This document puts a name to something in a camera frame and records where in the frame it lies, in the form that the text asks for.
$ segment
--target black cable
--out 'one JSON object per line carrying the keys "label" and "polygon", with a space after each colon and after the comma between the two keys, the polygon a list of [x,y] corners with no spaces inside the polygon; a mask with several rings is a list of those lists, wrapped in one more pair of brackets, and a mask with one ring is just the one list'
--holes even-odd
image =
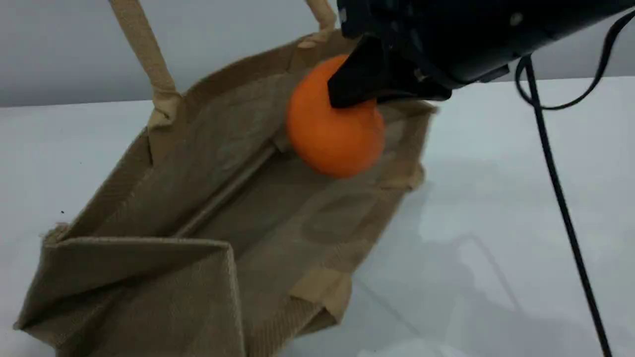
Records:
{"label": "black cable", "polygon": [[[540,96],[538,95],[538,84],[536,81],[536,74],[533,70],[531,55],[521,58],[520,62],[518,62],[518,66],[516,67],[516,73],[514,76],[514,81],[516,82],[516,89],[518,89],[518,93],[521,95],[525,102],[533,107],[533,111],[536,115],[538,134],[540,135],[540,142],[542,144],[545,162],[547,163],[547,169],[549,171],[549,176],[551,177],[551,184],[553,185],[554,192],[556,194],[558,206],[560,207],[560,213],[562,214],[566,233],[569,237],[569,243],[571,244],[571,250],[573,251],[575,266],[578,269],[580,282],[582,283],[584,295],[586,296],[589,310],[591,312],[591,317],[593,318],[593,324],[598,334],[598,340],[605,357],[612,357],[613,354],[611,353],[611,347],[608,343],[606,330],[604,329],[604,324],[602,323],[602,318],[600,317],[598,303],[596,302],[595,296],[593,295],[593,289],[591,288],[589,275],[587,274],[587,269],[584,266],[584,259],[582,258],[582,252],[580,251],[580,244],[578,243],[578,238],[575,234],[575,229],[573,228],[573,222],[571,220],[571,215],[569,214],[569,208],[566,205],[565,194],[563,193],[562,186],[560,184],[560,178],[558,177],[558,171],[556,169],[556,164],[551,152],[549,136],[547,135],[547,128],[545,126],[544,111],[558,111],[561,109],[573,107],[574,105],[583,101],[589,94],[591,94],[591,92],[595,89],[595,87],[597,87],[598,83],[604,76],[609,59],[611,59],[613,46],[615,45],[615,41],[617,40],[618,35],[634,17],[635,11],[632,11],[621,17],[611,26],[611,29],[606,34],[604,40],[604,47],[602,49],[598,69],[595,73],[595,77],[593,78],[593,82],[591,83],[589,89],[584,92],[584,94],[569,103],[557,105],[555,107],[545,107],[540,103]],[[529,82],[530,90],[529,95],[525,92],[520,83],[523,71],[526,71],[527,73],[527,80]]]}
{"label": "black cable", "polygon": [[[595,87],[598,85],[598,83],[604,76],[606,67],[608,66],[608,61],[611,58],[611,54],[613,52],[613,45],[615,44],[615,41],[617,40],[617,36],[620,34],[624,26],[626,26],[633,19],[633,17],[635,17],[635,11],[632,11],[624,15],[623,17],[621,17],[619,20],[617,20],[611,26],[611,29],[609,29],[609,31],[606,33],[606,37],[604,39],[604,46],[602,48],[602,55],[600,56],[600,60],[599,60],[598,69],[595,73],[593,82],[591,83],[589,89],[587,89],[587,91],[584,92],[583,95],[563,105],[557,105],[554,107],[544,107],[541,105],[540,108],[544,111],[559,111],[561,109],[573,107],[574,105],[580,103],[586,97],[588,97],[589,94],[591,94],[591,92],[595,89]],[[518,66],[516,67],[516,75],[514,79],[516,82],[516,88],[518,89],[518,93],[521,95],[523,100],[525,100],[527,104],[533,105],[530,96],[527,94],[527,92],[525,92],[523,87],[520,85],[520,79],[521,79],[520,77],[523,71],[526,69],[525,67],[526,67],[526,63],[523,63],[523,61],[521,60],[518,63]]]}
{"label": "black cable", "polygon": [[606,331],[604,330],[604,324],[599,315],[598,304],[596,303],[593,290],[591,288],[591,282],[589,281],[589,275],[587,269],[584,266],[584,260],[582,253],[580,252],[580,245],[578,244],[578,238],[576,237],[575,230],[573,228],[573,222],[569,214],[569,209],[566,205],[565,194],[563,193],[562,186],[560,185],[560,179],[558,177],[558,171],[556,170],[556,164],[554,162],[553,154],[551,152],[551,145],[549,144],[549,137],[547,136],[547,128],[545,127],[545,118],[542,106],[540,104],[540,97],[538,96],[538,88],[536,84],[536,75],[533,71],[533,64],[531,62],[531,56],[523,57],[521,59],[523,67],[527,71],[527,80],[529,81],[529,90],[531,93],[531,106],[536,114],[536,124],[538,124],[538,133],[540,134],[540,142],[542,143],[542,149],[545,155],[545,161],[547,162],[547,169],[549,170],[549,176],[551,177],[551,183],[553,184],[554,191],[556,193],[556,199],[562,219],[565,223],[566,233],[569,237],[569,243],[571,243],[571,250],[573,250],[573,257],[575,259],[575,265],[578,268],[580,275],[580,281],[582,282],[582,288],[584,289],[584,295],[587,298],[589,310],[593,317],[593,323],[598,333],[598,339],[602,352],[605,357],[611,357],[611,347],[608,344],[608,338],[606,337]]}

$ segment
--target orange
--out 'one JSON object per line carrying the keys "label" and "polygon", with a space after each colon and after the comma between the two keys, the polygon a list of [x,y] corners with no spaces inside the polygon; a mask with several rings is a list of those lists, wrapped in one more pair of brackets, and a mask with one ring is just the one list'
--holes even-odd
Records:
{"label": "orange", "polygon": [[346,58],[319,64],[298,84],[286,121],[295,152],[316,171],[336,178],[369,169],[384,149],[384,119],[376,100],[345,109],[331,107],[327,83]]}

